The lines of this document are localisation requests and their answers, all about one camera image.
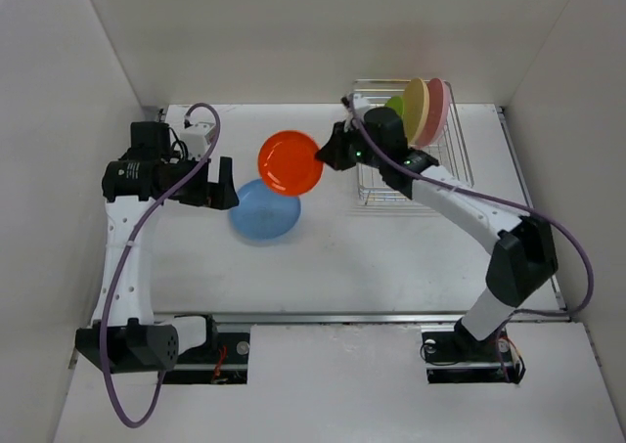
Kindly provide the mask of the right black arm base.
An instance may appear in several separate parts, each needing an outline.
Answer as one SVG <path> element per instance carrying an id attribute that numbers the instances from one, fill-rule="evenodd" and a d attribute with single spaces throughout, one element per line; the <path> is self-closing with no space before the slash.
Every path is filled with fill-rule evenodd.
<path id="1" fill-rule="evenodd" d="M 423 329 L 420 356 L 429 384 L 506 383 L 518 385 L 526 365 L 505 327 L 477 341 L 459 325 Z"/>

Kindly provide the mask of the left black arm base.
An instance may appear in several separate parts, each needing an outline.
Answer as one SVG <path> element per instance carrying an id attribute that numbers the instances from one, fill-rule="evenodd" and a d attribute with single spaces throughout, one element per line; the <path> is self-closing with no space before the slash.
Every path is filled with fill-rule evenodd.
<path id="1" fill-rule="evenodd" d="M 250 330 L 226 328 L 210 343 L 187 350 L 174 369 L 165 374 L 165 385 L 247 384 Z"/>

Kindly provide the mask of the blue plastic plate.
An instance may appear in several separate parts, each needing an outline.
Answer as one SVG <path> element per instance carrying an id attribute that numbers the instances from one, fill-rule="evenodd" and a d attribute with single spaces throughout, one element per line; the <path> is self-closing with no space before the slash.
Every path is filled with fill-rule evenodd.
<path id="1" fill-rule="evenodd" d="M 261 179 L 243 184 L 237 196 L 239 205 L 229 210 L 229 220 L 232 228 L 249 241 L 273 241 L 299 221 L 300 198 L 279 195 Z"/>

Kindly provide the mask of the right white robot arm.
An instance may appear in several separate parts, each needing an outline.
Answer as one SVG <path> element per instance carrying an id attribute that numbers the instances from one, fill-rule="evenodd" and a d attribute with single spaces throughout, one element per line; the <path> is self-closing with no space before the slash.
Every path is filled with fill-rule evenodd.
<path id="1" fill-rule="evenodd" d="M 472 196 L 435 157 L 409 147 L 402 121 L 390 108 L 373 108 L 361 118 L 335 123 L 315 157 L 335 171 L 357 164 L 376 169 L 386 186 L 435 210 L 489 254 L 485 290 L 453 334 L 455 351 L 464 358 L 484 352 L 514 310 L 557 271 L 548 222 L 511 212 L 501 201 Z"/>

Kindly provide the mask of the orange plastic plate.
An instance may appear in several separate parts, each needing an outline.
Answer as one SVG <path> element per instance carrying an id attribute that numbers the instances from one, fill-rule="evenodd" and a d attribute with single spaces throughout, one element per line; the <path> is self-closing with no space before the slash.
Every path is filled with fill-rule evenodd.
<path id="1" fill-rule="evenodd" d="M 284 130 L 261 146 L 257 168 L 261 180 L 275 193 L 299 197 L 320 181 L 323 163 L 316 158 L 319 147 L 307 134 Z"/>

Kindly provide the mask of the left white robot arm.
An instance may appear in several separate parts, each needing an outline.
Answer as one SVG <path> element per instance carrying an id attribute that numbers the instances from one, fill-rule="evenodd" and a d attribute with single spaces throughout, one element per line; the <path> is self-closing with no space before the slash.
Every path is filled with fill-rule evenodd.
<path id="1" fill-rule="evenodd" d="M 233 161 L 221 157 L 211 182 L 206 162 L 123 159 L 107 166 L 102 187 L 108 217 L 102 291 L 90 325 L 75 334 L 77 350 L 111 374 L 169 372 L 185 352 L 212 359 L 219 338 L 210 316 L 155 318 L 154 240 L 158 208 L 168 199 L 217 210 L 237 206 Z"/>

